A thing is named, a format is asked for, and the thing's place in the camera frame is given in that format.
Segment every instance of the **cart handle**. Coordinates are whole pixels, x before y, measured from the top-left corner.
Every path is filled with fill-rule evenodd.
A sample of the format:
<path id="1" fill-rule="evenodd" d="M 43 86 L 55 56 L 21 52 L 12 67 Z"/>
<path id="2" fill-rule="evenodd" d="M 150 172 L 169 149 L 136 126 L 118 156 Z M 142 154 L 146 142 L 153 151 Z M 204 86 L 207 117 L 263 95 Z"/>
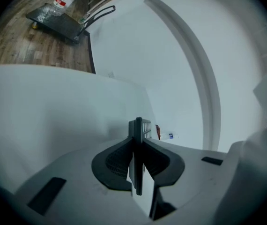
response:
<path id="1" fill-rule="evenodd" d="M 98 15 L 102 11 L 107 10 L 109 8 L 112 8 L 113 10 L 106 12 L 95 19 L 96 15 Z M 98 13 L 94 14 L 92 17 L 90 17 L 87 21 L 84 22 L 83 27 L 82 27 L 81 31 L 77 34 L 77 36 L 79 36 L 83 31 L 85 31 L 90 25 L 92 25 L 94 22 L 96 22 L 99 18 L 106 16 L 106 15 L 108 15 L 114 11 L 116 11 L 116 7 L 115 7 L 115 5 L 112 5 L 112 6 L 109 6 L 107 8 L 104 8 L 104 9 L 100 10 Z"/>

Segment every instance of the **cart wheel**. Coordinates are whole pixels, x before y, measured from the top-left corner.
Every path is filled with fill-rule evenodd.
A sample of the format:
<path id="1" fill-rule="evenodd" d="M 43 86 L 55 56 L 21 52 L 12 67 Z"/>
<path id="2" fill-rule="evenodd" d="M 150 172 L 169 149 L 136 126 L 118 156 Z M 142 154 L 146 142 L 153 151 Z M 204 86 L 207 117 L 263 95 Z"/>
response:
<path id="1" fill-rule="evenodd" d="M 33 22 L 31 27 L 36 30 L 38 29 L 38 24 L 36 22 Z"/>

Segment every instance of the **black slot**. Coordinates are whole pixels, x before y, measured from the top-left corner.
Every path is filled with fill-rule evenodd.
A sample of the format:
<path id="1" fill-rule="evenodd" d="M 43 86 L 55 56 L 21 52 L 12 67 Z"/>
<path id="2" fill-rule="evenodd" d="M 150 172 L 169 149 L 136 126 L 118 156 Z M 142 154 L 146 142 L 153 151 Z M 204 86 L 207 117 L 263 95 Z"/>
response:
<path id="1" fill-rule="evenodd" d="M 223 160 L 221 159 L 217 159 L 217 158 L 211 158 L 211 157 L 204 157 L 203 159 L 201 159 L 201 161 L 207 162 L 207 163 L 212 163 L 215 165 L 220 166 L 223 162 Z"/>
<path id="2" fill-rule="evenodd" d="M 44 215 L 65 183 L 65 179 L 51 178 L 51 180 L 29 202 L 28 206 L 37 213 Z"/>

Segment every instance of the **wooden floor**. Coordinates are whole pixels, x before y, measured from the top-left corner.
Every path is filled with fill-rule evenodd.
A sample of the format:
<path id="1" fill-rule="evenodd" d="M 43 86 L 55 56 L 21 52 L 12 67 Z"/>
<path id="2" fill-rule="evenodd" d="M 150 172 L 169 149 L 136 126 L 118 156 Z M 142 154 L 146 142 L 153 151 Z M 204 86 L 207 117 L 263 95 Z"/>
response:
<path id="1" fill-rule="evenodd" d="M 25 15 L 53 0 L 14 0 L 0 18 L 0 64 L 39 64 L 92 72 L 88 38 L 79 44 L 66 42 L 47 29 L 34 30 Z M 87 0 L 76 0 L 66 13 L 79 20 L 87 12 Z"/>

